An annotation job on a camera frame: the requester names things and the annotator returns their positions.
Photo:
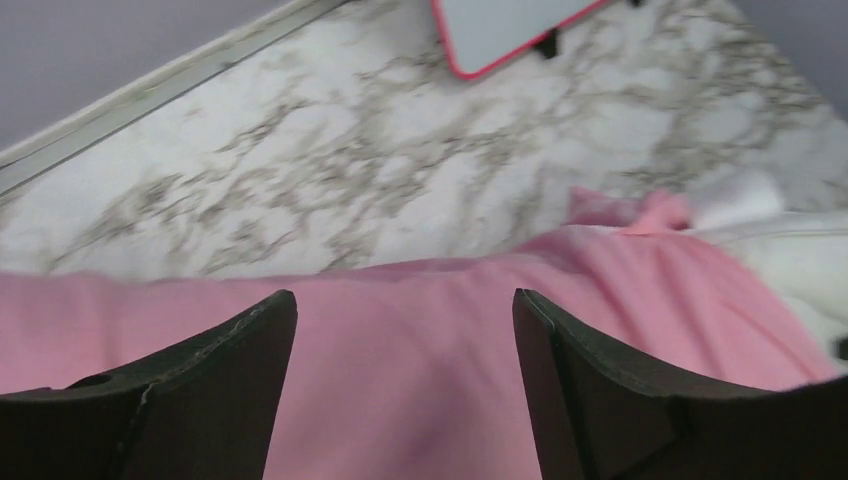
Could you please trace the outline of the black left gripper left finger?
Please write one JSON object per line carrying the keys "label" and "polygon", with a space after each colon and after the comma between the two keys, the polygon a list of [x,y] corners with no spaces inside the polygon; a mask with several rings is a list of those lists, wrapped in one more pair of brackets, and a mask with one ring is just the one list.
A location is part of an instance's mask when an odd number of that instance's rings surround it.
{"label": "black left gripper left finger", "polygon": [[281,290],[63,389],[1,398],[5,479],[259,479],[297,325]]}

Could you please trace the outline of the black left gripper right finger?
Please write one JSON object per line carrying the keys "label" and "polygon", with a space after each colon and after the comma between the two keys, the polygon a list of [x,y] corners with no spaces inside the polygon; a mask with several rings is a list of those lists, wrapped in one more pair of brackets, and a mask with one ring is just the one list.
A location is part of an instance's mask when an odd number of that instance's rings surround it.
{"label": "black left gripper right finger", "polygon": [[541,475],[843,479],[845,378],[770,392],[681,369],[519,289],[513,321]]}

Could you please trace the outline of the white pillow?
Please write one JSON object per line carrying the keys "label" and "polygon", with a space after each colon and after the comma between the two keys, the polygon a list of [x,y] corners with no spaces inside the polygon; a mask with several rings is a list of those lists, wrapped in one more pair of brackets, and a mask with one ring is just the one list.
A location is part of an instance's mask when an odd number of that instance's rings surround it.
{"label": "white pillow", "polygon": [[772,176],[732,173],[687,192],[692,234],[755,272],[817,343],[847,360],[847,213],[792,212]]}

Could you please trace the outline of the pink pillowcase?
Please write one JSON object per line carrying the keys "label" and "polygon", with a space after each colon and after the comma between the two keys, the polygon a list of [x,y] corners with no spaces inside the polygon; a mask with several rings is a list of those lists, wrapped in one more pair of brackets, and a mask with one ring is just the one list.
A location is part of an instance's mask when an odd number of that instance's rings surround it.
{"label": "pink pillowcase", "polygon": [[1,276],[1,389],[63,387],[212,328],[278,290],[298,325],[269,479],[536,479],[513,333],[519,288],[706,376],[780,390],[835,362],[777,292],[691,233],[685,197],[576,189],[514,250],[317,275],[130,283]]}

